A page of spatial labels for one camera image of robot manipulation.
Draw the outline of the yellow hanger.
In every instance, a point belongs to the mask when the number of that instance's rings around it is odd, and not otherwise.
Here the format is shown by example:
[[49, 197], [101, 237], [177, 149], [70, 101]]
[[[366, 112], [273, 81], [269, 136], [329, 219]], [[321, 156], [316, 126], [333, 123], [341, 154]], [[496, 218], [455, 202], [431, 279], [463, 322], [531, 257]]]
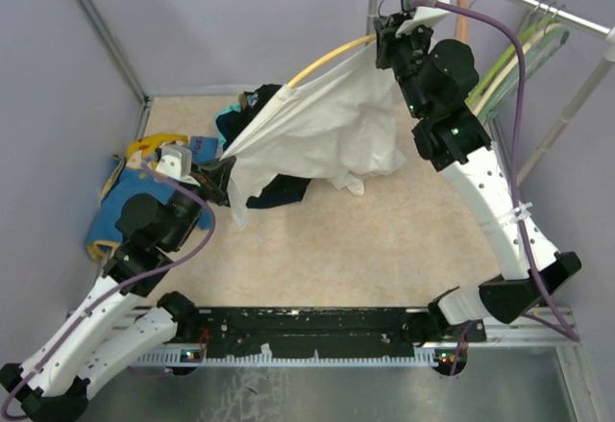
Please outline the yellow hanger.
[[[368, 29], [371, 29], [373, 27], [374, 20], [376, 18], [381, 18], [382, 17], [381, 6], [382, 6], [382, 4], [385, 1], [386, 0], [380, 0], [378, 2], [377, 7], [376, 7], [376, 11], [375, 12], [370, 12], [368, 14], [368, 16], [372, 18], [372, 21], [371, 21], [370, 25], [368, 26]], [[343, 44], [343, 45], [341, 45], [341, 46], [331, 50], [331, 52], [325, 54], [324, 56], [322, 56], [321, 58], [319, 58], [318, 60], [316, 60], [313, 63], [311, 63], [306, 68], [304, 68], [302, 71], [300, 71], [294, 78], [292, 78], [289, 82], [287, 82], [286, 85], [289, 88], [295, 88], [305, 78], [307, 78], [309, 75], [311, 75], [317, 69], [321, 68], [326, 63], [329, 63], [329, 62], [333, 61], [334, 59], [342, 56], [343, 54], [358, 48], [360, 45], [367, 45], [367, 44], [370, 44], [371, 42], [373, 42], [375, 40], [376, 40], [376, 34], [375, 33], [371, 33], [369, 35], [366, 35], [365, 37], [360, 37], [360, 38], [354, 39], [354, 40], [352, 40], [350, 42], [347, 42], [347, 43], [345, 43], [345, 44]]]

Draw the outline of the orange hanger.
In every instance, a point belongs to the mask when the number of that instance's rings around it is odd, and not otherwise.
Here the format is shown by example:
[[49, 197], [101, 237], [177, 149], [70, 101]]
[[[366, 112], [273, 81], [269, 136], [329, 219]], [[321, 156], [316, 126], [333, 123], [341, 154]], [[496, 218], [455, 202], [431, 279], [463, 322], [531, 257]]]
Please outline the orange hanger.
[[[456, 0], [456, 5], [464, 10], [471, 10], [478, 0]], [[468, 43], [469, 18], [458, 14], [455, 19], [454, 38], [464, 44]]]

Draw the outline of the dark navy t-shirt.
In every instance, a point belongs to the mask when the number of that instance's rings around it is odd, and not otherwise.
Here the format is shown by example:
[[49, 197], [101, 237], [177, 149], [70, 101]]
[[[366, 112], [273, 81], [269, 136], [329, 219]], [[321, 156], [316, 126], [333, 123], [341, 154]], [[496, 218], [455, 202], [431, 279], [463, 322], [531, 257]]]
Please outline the dark navy t-shirt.
[[[242, 120], [240, 121], [240, 126], [243, 130], [257, 114], [258, 109], [250, 107], [241, 108]], [[262, 210], [301, 202], [304, 199], [309, 183], [310, 179], [277, 175], [275, 179], [262, 190], [260, 196], [251, 196], [246, 206], [249, 209]]]

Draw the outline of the teal t-shirt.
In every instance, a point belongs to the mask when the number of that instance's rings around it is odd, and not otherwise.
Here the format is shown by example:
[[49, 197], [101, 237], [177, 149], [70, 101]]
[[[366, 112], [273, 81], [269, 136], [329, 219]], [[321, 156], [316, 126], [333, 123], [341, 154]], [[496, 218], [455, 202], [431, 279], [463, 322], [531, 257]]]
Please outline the teal t-shirt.
[[233, 103], [221, 110], [214, 119], [219, 146], [226, 150], [243, 128], [240, 126], [242, 120], [241, 106]]

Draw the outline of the black t-shirt white trim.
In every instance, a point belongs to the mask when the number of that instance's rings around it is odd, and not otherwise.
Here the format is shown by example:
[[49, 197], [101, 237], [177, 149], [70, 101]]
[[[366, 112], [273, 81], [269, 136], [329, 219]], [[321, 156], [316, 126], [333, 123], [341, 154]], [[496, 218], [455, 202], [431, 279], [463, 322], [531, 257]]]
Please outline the black t-shirt white trim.
[[[266, 84], [252, 92], [243, 92], [239, 97], [239, 111], [229, 121], [229, 133], [225, 145], [230, 147], [237, 137], [256, 118], [266, 103], [278, 92], [281, 85]], [[250, 209], [271, 209], [301, 202], [306, 194], [310, 179], [288, 175], [277, 175], [266, 186], [259, 197], [250, 197], [246, 203]]]

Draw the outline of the off-white t-shirt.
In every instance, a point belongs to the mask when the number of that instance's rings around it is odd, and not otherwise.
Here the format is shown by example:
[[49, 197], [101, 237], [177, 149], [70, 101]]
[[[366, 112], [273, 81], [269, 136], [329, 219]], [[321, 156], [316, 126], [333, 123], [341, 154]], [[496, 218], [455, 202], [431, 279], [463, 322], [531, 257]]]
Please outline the off-white t-shirt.
[[309, 83], [282, 86], [230, 144], [223, 155], [235, 159], [228, 195], [238, 227], [247, 223], [248, 200], [279, 175], [362, 195], [364, 179], [405, 164], [395, 118], [400, 91], [375, 60], [369, 44]]

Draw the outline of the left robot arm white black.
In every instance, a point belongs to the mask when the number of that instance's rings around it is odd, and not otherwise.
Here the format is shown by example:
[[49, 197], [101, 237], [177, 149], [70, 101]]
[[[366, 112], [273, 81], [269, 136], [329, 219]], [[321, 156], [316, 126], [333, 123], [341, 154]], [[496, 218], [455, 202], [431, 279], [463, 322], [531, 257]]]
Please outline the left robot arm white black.
[[205, 235], [179, 259], [168, 257], [181, 249], [202, 214], [209, 217], [209, 229], [215, 229], [210, 205], [227, 204], [233, 166], [234, 159], [192, 163], [176, 180], [142, 161], [146, 174], [173, 187], [171, 197], [161, 203], [140, 193], [125, 203], [116, 223], [123, 240], [83, 302], [35, 354], [2, 367], [1, 385], [8, 392], [1, 407], [4, 420], [76, 421], [102, 388], [144, 353], [174, 338], [187, 342], [199, 333], [195, 305], [174, 291], [126, 330], [108, 336], [169, 271], [208, 244], [211, 236]]

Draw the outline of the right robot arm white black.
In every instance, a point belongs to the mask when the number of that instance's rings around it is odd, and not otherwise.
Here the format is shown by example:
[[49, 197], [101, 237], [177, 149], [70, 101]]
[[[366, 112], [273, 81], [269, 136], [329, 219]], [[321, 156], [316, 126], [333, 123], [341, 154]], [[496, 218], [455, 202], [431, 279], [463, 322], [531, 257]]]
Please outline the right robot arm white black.
[[393, 71], [418, 121], [412, 134], [419, 156], [464, 199], [500, 269], [490, 280], [430, 302], [430, 332], [448, 341], [471, 321], [513, 322], [577, 274], [581, 261], [559, 251], [534, 225], [528, 206], [512, 194], [490, 135], [466, 105], [479, 81], [471, 48], [455, 39], [433, 42], [425, 24], [406, 31], [408, 18], [375, 18], [376, 66]]

